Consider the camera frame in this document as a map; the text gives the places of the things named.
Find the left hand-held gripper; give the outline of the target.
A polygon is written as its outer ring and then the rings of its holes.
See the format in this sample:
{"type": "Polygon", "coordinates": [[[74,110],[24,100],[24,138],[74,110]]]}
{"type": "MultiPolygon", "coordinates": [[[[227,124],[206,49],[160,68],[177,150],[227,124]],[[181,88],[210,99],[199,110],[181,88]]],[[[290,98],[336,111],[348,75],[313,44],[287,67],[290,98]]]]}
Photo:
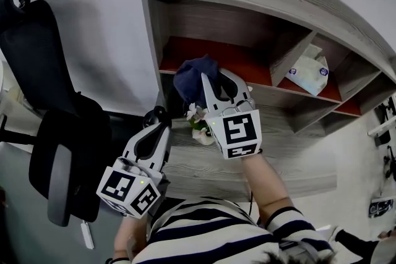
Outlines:
{"type": "Polygon", "coordinates": [[[123,157],[105,169],[97,195],[112,209],[133,218],[154,211],[170,184],[162,168],[168,162],[171,139],[169,126],[148,126],[135,134],[123,157]]]}

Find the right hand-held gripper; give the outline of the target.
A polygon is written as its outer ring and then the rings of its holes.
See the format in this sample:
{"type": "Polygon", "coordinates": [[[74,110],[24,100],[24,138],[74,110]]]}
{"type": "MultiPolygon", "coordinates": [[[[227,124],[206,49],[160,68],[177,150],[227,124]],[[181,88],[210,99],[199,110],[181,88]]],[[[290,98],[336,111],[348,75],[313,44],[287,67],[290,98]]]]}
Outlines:
{"type": "Polygon", "coordinates": [[[224,159],[259,153],[262,143],[260,116],[254,109],[246,82],[224,68],[220,68],[215,79],[204,73],[201,79],[211,114],[205,121],[224,159]]]}

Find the dark blue wiping cloth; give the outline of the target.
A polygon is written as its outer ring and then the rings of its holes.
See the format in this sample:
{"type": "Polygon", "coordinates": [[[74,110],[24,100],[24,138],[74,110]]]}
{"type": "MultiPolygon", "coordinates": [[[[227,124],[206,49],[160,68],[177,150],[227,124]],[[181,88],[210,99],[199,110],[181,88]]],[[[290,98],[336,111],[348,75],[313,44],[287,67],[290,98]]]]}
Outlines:
{"type": "Polygon", "coordinates": [[[213,81],[217,81],[218,62],[208,54],[204,57],[184,61],[176,71],[173,85],[187,104],[206,105],[201,74],[205,74],[213,81]]]}

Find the grey wooden shelf unit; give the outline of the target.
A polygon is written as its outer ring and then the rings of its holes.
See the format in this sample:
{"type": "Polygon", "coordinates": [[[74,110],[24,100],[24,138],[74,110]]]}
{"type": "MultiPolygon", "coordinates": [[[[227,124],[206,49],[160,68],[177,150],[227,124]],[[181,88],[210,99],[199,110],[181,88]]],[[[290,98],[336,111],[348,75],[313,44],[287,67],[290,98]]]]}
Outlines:
{"type": "Polygon", "coordinates": [[[250,84],[255,102],[286,103],[293,132],[318,123],[331,134],[396,93],[396,52],[340,0],[142,3],[165,106],[178,68],[206,54],[250,84]],[[309,44],[329,67],[317,96],[285,77],[309,44]]]}

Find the person's right forearm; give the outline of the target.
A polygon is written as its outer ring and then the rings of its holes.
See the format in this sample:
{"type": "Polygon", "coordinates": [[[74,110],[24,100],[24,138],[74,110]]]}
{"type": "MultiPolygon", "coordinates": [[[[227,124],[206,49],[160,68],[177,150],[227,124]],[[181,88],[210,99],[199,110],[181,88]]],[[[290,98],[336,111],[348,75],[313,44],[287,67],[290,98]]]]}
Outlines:
{"type": "Polygon", "coordinates": [[[293,206],[283,181],[262,154],[244,156],[241,162],[263,222],[276,211],[293,206]]]}

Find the person's left forearm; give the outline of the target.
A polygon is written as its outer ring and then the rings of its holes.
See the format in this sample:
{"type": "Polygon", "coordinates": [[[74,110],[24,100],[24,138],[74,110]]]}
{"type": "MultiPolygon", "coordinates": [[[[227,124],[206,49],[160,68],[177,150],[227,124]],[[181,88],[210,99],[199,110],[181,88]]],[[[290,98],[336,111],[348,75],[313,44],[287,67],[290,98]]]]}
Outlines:
{"type": "Polygon", "coordinates": [[[141,219],[125,216],[114,238],[113,260],[132,259],[147,245],[147,215],[141,219]]]}

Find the grey wood-grain table top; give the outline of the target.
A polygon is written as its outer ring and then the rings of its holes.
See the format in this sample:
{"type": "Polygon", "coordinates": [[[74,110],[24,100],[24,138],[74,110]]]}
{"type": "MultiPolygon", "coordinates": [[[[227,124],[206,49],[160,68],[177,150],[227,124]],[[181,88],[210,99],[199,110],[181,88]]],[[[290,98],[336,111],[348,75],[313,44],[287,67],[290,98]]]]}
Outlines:
{"type": "MultiPolygon", "coordinates": [[[[203,195],[235,202],[249,200],[250,191],[238,159],[224,160],[216,144],[203,146],[192,138],[184,118],[187,106],[174,95],[166,106],[173,117],[173,142],[164,168],[171,184],[170,197],[203,195]]],[[[290,126],[286,103],[258,100],[264,156],[285,182],[292,197],[305,197],[336,189],[337,172],[324,130],[316,123],[298,132],[290,126]]]]}

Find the pink flowers in white pot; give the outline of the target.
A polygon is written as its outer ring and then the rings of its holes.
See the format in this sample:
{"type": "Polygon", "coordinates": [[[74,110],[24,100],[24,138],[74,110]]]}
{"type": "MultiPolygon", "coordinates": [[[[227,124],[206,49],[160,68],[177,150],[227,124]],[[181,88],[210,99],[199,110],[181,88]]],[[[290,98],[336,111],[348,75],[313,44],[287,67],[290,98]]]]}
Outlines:
{"type": "Polygon", "coordinates": [[[195,103],[189,105],[186,113],[186,120],[192,127],[192,138],[204,146],[209,146],[215,141],[205,120],[207,113],[207,108],[202,108],[195,103]]]}

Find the white tissue packet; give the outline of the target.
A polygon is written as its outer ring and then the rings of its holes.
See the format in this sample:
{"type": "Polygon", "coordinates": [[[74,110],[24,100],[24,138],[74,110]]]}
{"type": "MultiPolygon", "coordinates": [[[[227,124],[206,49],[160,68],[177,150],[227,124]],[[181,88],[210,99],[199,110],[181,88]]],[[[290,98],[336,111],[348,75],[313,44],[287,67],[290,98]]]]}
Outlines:
{"type": "Polygon", "coordinates": [[[327,85],[329,67],[322,48],[309,44],[286,74],[286,78],[308,93],[317,96],[327,85]]]}

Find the person's striped shirt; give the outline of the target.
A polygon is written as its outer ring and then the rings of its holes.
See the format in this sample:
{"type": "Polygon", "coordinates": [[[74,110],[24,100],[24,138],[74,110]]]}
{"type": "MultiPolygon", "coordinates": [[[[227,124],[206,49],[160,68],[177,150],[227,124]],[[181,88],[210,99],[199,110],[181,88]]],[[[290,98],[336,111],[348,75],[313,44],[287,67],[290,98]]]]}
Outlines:
{"type": "Polygon", "coordinates": [[[334,255],[295,207],[256,224],[238,204],[202,197],[159,210],[147,246],[106,264],[330,264],[334,255]]]}

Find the white power strip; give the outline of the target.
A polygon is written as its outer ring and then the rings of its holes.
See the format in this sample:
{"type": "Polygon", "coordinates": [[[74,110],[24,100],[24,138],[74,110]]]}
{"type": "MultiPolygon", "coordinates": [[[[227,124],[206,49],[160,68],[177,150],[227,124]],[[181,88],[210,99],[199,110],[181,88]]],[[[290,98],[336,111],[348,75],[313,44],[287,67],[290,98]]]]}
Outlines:
{"type": "Polygon", "coordinates": [[[92,235],[90,232],[90,227],[89,227],[88,222],[82,221],[80,224],[80,227],[81,227],[81,231],[82,231],[82,235],[83,235],[83,239],[84,239],[86,248],[93,250],[95,248],[95,246],[93,243],[93,239],[92,239],[92,235]]]}

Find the black mesh office chair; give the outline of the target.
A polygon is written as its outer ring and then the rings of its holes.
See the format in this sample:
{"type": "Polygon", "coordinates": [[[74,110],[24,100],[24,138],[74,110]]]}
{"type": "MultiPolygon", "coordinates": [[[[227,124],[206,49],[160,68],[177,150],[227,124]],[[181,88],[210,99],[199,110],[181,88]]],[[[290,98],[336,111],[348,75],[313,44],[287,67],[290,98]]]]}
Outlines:
{"type": "Polygon", "coordinates": [[[0,0],[0,50],[28,103],[43,111],[31,144],[31,185],[48,201],[48,219],[61,227],[71,216],[93,222],[97,188],[108,164],[110,119],[74,90],[56,18],[44,0],[0,0]]]}

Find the white rack with black devices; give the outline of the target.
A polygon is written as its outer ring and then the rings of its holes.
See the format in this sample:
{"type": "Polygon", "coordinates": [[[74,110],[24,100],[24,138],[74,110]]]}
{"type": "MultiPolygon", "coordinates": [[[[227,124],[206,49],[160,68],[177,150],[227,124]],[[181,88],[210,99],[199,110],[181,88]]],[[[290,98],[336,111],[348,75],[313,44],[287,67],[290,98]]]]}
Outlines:
{"type": "Polygon", "coordinates": [[[394,194],[387,195],[385,185],[396,186],[396,94],[389,97],[374,109],[380,124],[368,132],[377,148],[386,146],[383,161],[383,178],[377,194],[371,199],[368,216],[379,218],[396,207],[396,189],[394,194]]]}

